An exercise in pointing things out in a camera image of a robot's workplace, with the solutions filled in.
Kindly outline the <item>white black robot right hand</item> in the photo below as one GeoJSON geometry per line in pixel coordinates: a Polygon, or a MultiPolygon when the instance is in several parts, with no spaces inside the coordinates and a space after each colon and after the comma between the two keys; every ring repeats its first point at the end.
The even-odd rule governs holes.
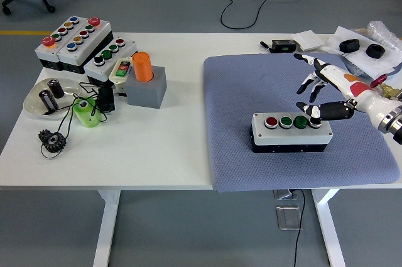
{"type": "Polygon", "coordinates": [[[378,94],[370,85],[361,81],[346,70],[324,62],[309,55],[294,54],[298,60],[303,60],[314,66],[315,70],[303,81],[297,94],[303,93],[307,86],[315,83],[309,102],[313,103],[318,93],[326,85],[335,87],[344,97],[344,102],[296,105],[307,115],[319,121],[343,120],[352,117],[355,111],[366,113],[376,129],[383,133],[397,131],[401,127],[401,102],[387,99],[378,94]]]}

